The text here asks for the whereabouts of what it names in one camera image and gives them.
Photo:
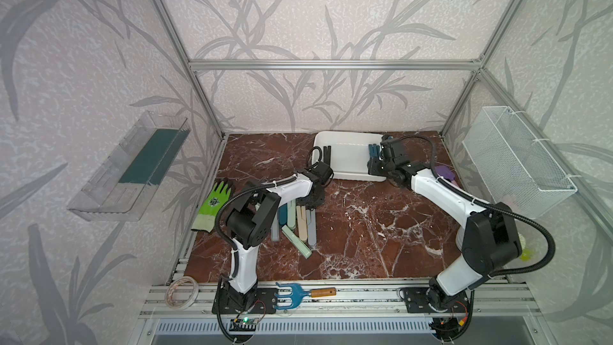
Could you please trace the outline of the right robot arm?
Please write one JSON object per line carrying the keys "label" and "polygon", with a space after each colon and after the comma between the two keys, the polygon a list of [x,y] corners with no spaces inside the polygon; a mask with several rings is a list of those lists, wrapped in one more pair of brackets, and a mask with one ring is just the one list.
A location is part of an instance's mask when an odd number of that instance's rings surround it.
{"label": "right robot arm", "polygon": [[[515,213],[507,204],[490,204],[460,189],[437,172],[436,145],[430,146],[428,162],[412,161],[405,138],[385,135],[369,146],[367,169],[399,188],[407,188],[434,202],[461,226],[461,255],[429,281],[426,300],[434,311],[444,312],[468,290],[496,276],[535,272],[549,265],[556,254],[553,235],[543,225]],[[507,268],[523,252],[517,223],[538,231],[547,243],[541,260],[521,268]]]}

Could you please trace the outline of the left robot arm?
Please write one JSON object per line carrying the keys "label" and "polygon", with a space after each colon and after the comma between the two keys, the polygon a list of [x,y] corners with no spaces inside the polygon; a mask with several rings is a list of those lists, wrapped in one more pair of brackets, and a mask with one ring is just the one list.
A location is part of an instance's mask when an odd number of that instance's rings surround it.
{"label": "left robot arm", "polygon": [[231,273],[221,276],[220,303],[241,311],[252,307],[257,294],[257,259],[279,208],[295,201],[308,209],[321,206],[333,177],[329,164],[318,161],[280,180],[248,183],[217,212],[215,232],[231,249]]}

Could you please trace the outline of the white rectangular storage box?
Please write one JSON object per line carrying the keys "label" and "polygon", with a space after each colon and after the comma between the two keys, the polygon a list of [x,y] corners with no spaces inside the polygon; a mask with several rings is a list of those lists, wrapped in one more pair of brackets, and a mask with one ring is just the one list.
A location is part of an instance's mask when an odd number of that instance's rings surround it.
{"label": "white rectangular storage box", "polygon": [[314,146],[331,147],[330,167],[335,180],[384,182],[385,177],[368,174],[369,145],[379,145],[381,134],[322,131],[316,134]]}

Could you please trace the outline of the grey-blue pruning pliers right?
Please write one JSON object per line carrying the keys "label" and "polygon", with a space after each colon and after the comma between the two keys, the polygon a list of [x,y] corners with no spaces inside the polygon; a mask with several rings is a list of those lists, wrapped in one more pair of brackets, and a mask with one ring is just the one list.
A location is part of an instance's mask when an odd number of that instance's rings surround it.
{"label": "grey-blue pruning pliers right", "polygon": [[306,220],[307,220],[307,242],[308,242],[308,245],[313,248],[317,244],[316,211],[314,209],[307,210]]}

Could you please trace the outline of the mint pruning pliers upright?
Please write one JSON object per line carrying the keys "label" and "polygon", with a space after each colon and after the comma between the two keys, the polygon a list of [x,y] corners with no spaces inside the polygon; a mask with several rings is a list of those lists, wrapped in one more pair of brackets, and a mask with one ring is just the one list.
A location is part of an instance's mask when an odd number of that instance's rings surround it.
{"label": "mint pruning pliers upright", "polygon": [[296,217],[296,202],[290,201],[287,204],[287,227],[291,230],[295,230],[297,226]]}

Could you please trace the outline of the grey pruning pliers left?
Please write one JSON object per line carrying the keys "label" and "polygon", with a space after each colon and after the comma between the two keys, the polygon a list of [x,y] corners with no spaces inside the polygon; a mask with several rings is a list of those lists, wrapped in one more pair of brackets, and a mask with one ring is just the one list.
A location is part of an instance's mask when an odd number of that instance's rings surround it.
{"label": "grey pruning pliers left", "polygon": [[271,240],[273,242],[279,242],[280,240],[279,222],[277,220],[273,221],[273,225],[271,227]]}

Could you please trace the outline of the mint pruning pliers diagonal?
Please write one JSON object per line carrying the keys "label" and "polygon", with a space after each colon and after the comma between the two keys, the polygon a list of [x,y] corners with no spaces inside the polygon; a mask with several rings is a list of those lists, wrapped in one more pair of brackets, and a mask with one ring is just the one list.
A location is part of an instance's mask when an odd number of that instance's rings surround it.
{"label": "mint pruning pliers diagonal", "polygon": [[311,249],[287,225],[283,225],[281,231],[305,259],[312,256]]}

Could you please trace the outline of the purple pink silicone spatula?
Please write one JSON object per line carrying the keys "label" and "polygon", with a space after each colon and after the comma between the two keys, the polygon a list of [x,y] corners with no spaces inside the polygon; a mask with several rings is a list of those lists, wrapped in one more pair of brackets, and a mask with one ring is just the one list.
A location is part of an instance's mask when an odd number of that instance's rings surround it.
{"label": "purple pink silicone spatula", "polygon": [[456,174],[455,172],[453,172],[452,169],[450,169],[450,167],[446,165],[437,165],[434,171],[437,173],[436,174],[437,180],[443,179],[445,182],[450,183],[456,188],[460,188],[460,185],[458,184],[458,181],[456,178]]}

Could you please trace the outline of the blue garden hand fork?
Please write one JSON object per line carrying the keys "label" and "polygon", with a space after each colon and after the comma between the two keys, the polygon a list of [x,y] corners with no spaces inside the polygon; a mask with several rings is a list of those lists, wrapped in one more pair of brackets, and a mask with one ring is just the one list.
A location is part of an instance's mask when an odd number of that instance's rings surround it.
{"label": "blue garden hand fork", "polygon": [[[302,285],[298,283],[286,283],[286,284],[276,283],[276,287],[278,289],[278,292],[275,294],[276,303],[277,303],[277,305],[275,305],[275,310],[281,310],[281,311],[287,311],[287,310],[291,310],[294,308],[298,308],[298,306],[300,306],[303,300],[307,297],[318,299],[318,298],[323,298],[323,297],[332,297],[337,294],[337,289],[335,287],[305,290],[302,287]],[[289,289],[290,292],[285,295],[279,294],[279,292],[282,289]],[[289,300],[290,303],[289,305],[281,306],[279,305],[281,300]]]}

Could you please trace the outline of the green gardening glove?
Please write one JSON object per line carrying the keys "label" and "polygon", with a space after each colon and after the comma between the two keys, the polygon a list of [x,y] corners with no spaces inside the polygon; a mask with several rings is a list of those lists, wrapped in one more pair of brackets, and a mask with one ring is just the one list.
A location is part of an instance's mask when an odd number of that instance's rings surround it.
{"label": "green gardening glove", "polygon": [[214,230],[216,215],[228,203],[234,188],[233,182],[228,178],[219,180],[213,185],[191,226],[192,232],[211,233]]}

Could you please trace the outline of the potted artificial flower plant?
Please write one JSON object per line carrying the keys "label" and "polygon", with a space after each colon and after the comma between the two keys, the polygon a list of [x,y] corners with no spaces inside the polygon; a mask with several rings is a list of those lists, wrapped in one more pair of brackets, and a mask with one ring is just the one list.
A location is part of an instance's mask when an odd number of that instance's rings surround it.
{"label": "potted artificial flower plant", "polygon": [[523,263],[529,263],[533,260],[533,251],[530,249],[530,247],[528,247],[528,242],[521,233],[519,233],[519,239],[520,239],[520,247],[522,250],[519,256],[519,259]]}

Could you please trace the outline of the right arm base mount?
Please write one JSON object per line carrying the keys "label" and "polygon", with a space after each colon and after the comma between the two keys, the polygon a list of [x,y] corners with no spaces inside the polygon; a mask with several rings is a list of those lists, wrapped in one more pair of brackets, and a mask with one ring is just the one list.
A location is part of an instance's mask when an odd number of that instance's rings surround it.
{"label": "right arm base mount", "polygon": [[404,287],[398,294],[408,313],[467,313],[471,306],[467,292],[449,296],[431,287]]}

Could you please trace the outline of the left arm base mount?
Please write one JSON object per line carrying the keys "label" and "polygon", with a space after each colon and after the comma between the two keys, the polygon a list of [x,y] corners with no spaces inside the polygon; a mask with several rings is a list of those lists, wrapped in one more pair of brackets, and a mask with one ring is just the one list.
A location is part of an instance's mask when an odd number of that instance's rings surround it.
{"label": "left arm base mount", "polygon": [[241,294],[230,287],[222,287],[215,297],[212,313],[220,315],[238,315],[240,312],[250,312],[258,315],[273,315],[276,313],[278,289],[257,288],[246,294]]}

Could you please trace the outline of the clear plastic wall shelf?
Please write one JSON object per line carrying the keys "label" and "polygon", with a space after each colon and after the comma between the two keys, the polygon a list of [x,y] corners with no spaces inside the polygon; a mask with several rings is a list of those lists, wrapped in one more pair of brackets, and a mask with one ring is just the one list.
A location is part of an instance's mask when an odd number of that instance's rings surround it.
{"label": "clear plastic wall shelf", "polygon": [[89,222],[140,220],[190,132],[186,117],[145,111],[67,210]]}

